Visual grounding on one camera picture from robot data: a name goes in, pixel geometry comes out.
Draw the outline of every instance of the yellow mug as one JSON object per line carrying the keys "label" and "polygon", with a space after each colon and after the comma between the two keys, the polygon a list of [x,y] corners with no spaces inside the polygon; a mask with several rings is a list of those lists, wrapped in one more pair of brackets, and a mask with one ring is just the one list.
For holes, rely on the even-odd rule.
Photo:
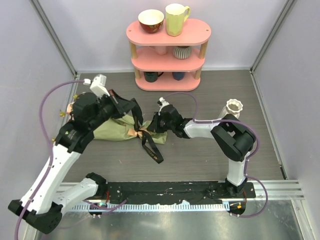
{"label": "yellow mug", "polygon": [[184,23],[190,15],[190,7],[172,3],[165,7],[165,28],[168,35],[176,37],[182,33]]}

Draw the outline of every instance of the dark green mug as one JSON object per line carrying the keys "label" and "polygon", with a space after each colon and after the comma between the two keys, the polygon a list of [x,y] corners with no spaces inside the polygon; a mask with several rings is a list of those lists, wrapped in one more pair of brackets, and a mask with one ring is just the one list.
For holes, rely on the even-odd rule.
{"label": "dark green mug", "polygon": [[157,71],[145,71],[144,73],[144,79],[149,83],[154,83],[157,81],[158,77],[160,77],[164,72],[158,74]]}

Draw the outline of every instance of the wall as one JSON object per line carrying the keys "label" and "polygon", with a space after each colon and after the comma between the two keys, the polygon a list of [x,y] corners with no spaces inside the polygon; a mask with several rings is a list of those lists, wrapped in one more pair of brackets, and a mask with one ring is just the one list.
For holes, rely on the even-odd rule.
{"label": "wall", "polygon": [[[172,0],[39,0],[77,71],[133,69],[128,25]],[[205,67],[251,67],[286,0],[180,0],[212,35]]]}
{"label": "wall", "polygon": [[256,71],[285,171],[299,180],[315,231],[320,227],[319,13],[320,1],[296,1]]}
{"label": "wall", "polygon": [[[1,2],[0,39],[0,236],[11,240],[18,217],[8,204],[26,193],[49,156],[39,126],[40,101],[72,75],[29,1]],[[45,105],[49,136],[57,131],[67,94],[67,87],[57,91]]]}

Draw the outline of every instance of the wooden floor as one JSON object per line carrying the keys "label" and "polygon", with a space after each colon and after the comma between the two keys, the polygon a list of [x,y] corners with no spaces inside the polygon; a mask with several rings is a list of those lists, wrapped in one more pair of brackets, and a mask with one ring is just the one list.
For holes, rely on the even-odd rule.
{"label": "wooden floor", "polygon": [[[93,79],[96,74],[82,74]],[[168,92],[143,91],[135,83],[133,73],[107,73],[107,89],[114,89],[125,99],[135,98],[145,120],[158,111],[157,101]],[[88,87],[80,84],[77,92]],[[259,152],[250,159],[248,174],[261,180],[281,180],[282,174],[267,126],[248,70],[203,71],[197,89],[191,92],[198,100],[197,119],[215,119],[229,99],[243,103],[240,120],[251,125],[260,136]],[[175,95],[167,98],[184,118],[195,110],[191,97]],[[165,145],[158,145],[164,162],[157,164],[141,146],[140,139],[123,142],[94,140],[66,175],[65,182],[79,182],[94,172],[107,181],[204,181],[224,180],[228,159],[213,139],[180,139],[172,132]]]}

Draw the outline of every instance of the shelf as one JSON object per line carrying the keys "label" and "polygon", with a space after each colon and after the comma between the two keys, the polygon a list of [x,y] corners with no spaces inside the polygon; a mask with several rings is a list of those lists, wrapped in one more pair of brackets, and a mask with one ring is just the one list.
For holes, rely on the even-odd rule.
{"label": "shelf", "polygon": [[131,59],[132,64],[144,72],[192,72],[200,69],[205,59],[199,58],[200,50],[193,48],[187,59],[178,59],[173,54],[173,48],[168,47],[167,53],[159,55],[151,47],[141,47],[136,50],[137,58]]}
{"label": "shelf", "polygon": [[182,33],[178,36],[170,36],[166,31],[166,20],[156,33],[145,32],[139,21],[135,21],[126,29],[126,35],[131,43],[139,46],[195,46],[208,41],[211,29],[204,21],[188,18]]}
{"label": "shelf", "polygon": [[155,82],[147,82],[143,72],[141,78],[135,79],[139,88],[145,91],[174,91],[188,92],[198,87],[200,78],[195,80],[195,72],[186,72],[182,80],[175,80],[171,72],[165,72]]}

